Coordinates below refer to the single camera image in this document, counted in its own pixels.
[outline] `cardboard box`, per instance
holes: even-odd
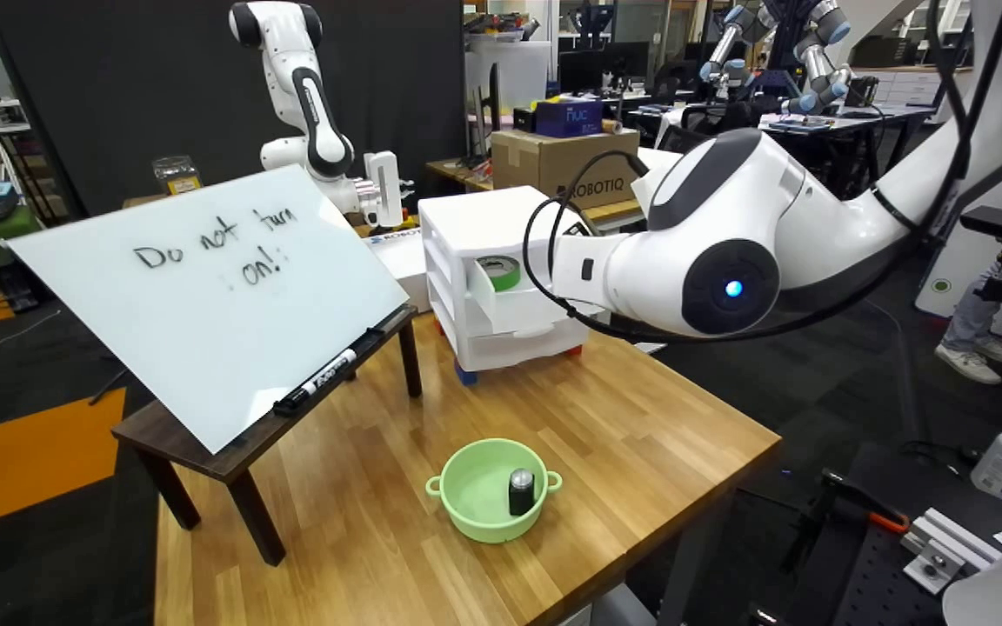
[[[594,130],[594,135],[533,135],[533,130],[495,130],[495,187],[533,185],[544,195],[560,195],[577,170],[609,150],[637,153],[641,130]],[[594,209],[614,200],[633,200],[633,170],[621,157],[598,159],[577,185],[576,204]]]

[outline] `floor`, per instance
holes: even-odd
[[[846,469],[862,441],[907,439],[907,405],[928,431],[926,445],[947,459],[968,459],[958,452],[986,447],[1002,431],[1002,384],[965,382],[933,357],[940,318],[913,309],[924,267],[907,255],[872,300],[798,335],[655,351],[785,435],[781,456],[732,504],[717,561],[688,605],[694,626],[785,610],[802,581],[781,561],[822,469]],[[892,351],[894,336],[906,340],[917,394],[899,384],[906,360]],[[111,370],[117,360],[57,304],[0,318],[0,424],[88,399]],[[125,405],[141,404],[143,390],[130,382]],[[0,622],[155,622],[155,517],[151,484],[123,456],[111,481],[0,517]],[[633,571],[641,602],[659,602],[670,554]]]

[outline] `whiteboard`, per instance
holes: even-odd
[[[10,251],[210,452],[408,303],[299,166],[18,237]]]

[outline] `table leg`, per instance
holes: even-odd
[[[155,486],[161,491],[169,510],[176,510],[177,523],[181,527],[194,527],[200,523],[200,510],[194,510],[177,469],[169,459],[151,456],[143,447],[137,447],[137,456],[143,459]]]
[[[678,626],[685,620],[688,592],[695,588],[701,571],[710,563],[727,510],[732,497],[720,493],[702,517],[684,527],[659,626]]]
[[[236,472],[230,484],[226,484],[236,510],[243,514],[256,543],[258,543],[258,554],[265,563],[281,563],[287,561],[287,543],[280,534],[280,527],[271,523],[268,510],[265,510],[265,501],[258,493],[258,484],[256,477],[243,469]]]
[[[408,396],[420,396],[418,335],[411,330],[411,318],[402,328],[402,360]]]

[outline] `wire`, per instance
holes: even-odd
[[[10,340],[23,340],[26,335],[33,335],[33,330],[40,330],[40,328],[45,328],[45,324],[57,318],[61,312],[64,312],[64,309],[52,309],[48,317],[43,317],[43,318],[35,318],[35,324],[27,324],[27,328],[0,336],[0,346],[10,345]]]

